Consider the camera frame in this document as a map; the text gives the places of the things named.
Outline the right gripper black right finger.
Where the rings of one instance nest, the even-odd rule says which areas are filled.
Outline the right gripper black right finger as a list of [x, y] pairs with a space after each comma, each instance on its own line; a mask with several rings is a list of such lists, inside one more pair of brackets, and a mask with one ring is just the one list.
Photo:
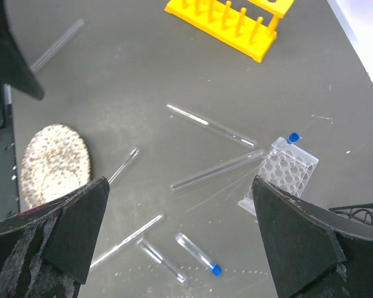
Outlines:
[[373, 297], [373, 227], [259, 176], [251, 190], [279, 297]]

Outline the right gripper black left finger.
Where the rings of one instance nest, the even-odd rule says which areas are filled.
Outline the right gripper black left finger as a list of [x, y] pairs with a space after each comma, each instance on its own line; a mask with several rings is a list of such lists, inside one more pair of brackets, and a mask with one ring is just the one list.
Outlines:
[[0, 220], [0, 297], [77, 297], [110, 186], [105, 177]]

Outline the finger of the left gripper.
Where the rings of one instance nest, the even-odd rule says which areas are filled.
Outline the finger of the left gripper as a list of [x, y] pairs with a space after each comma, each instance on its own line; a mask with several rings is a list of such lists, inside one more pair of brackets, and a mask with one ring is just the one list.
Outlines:
[[0, 1], [0, 83], [8, 84], [36, 100], [44, 98], [44, 90], [12, 36], [4, 1]]

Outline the blue capped tube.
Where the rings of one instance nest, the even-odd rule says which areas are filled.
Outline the blue capped tube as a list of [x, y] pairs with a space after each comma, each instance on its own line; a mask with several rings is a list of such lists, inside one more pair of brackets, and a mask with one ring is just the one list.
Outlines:
[[176, 242], [183, 247], [189, 254], [197, 261], [205, 266], [215, 276], [220, 276], [222, 268], [215, 263], [201, 248], [199, 248], [193, 241], [191, 241], [185, 234], [178, 233], [175, 235]]
[[287, 145], [295, 144], [300, 140], [300, 134], [297, 132], [292, 132], [286, 139]]

